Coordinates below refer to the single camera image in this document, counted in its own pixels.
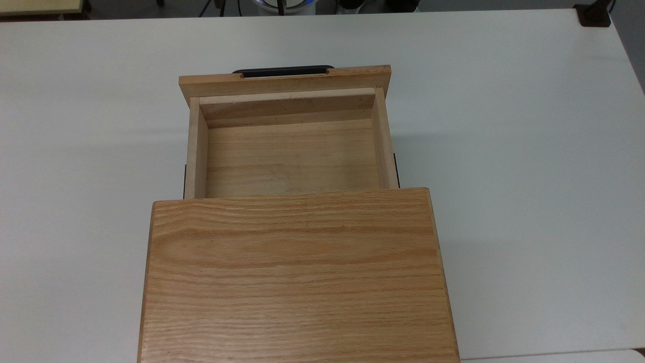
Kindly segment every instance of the wooden box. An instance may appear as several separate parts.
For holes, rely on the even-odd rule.
[[[190,106],[184,198],[398,188],[390,73],[180,77]]]
[[[428,190],[156,202],[140,363],[458,363]]]

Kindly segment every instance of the white tabletop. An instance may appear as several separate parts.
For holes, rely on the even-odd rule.
[[[133,362],[185,74],[391,64],[462,358],[645,346],[645,97],[573,10],[0,24],[0,361]]]
[[[645,363],[645,357],[634,350],[591,351],[529,355],[523,357],[466,359],[462,363]]]

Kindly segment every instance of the floor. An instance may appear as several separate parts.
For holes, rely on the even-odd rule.
[[[257,16],[258,7],[254,0],[239,0],[243,16]],[[472,10],[516,10],[571,8],[576,3],[591,3],[591,0],[421,0],[418,11],[448,12]],[[92,11],[89,19],[144,19],[158,17],[197,17],[206,0],[165,0],[159,7],[155,0],[91,0]],[[334,14],[335,0],[318,0],[317,14]],[[360,14],[390,12],[385,0],[366,0]],[[219,9],[210,3],[205,17],[219,16]],[[237,3],[229,0],[224,16],[239,16]],[[617,0],[611,13],[622,43],[630,58],[640,86],[645,90],[645,1]]]

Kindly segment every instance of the drawer handle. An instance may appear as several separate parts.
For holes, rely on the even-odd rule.
[[[305,74],[325,74],[330,68],[333,67],[330,65],[305,65],[299,67],[239,69],[233,73],[241,73],[244,78],[301,76]]]

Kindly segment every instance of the wooden drawer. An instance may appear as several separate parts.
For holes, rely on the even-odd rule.
[[[181,77],[190,106],[184,198],[398,188],[390,73]]]

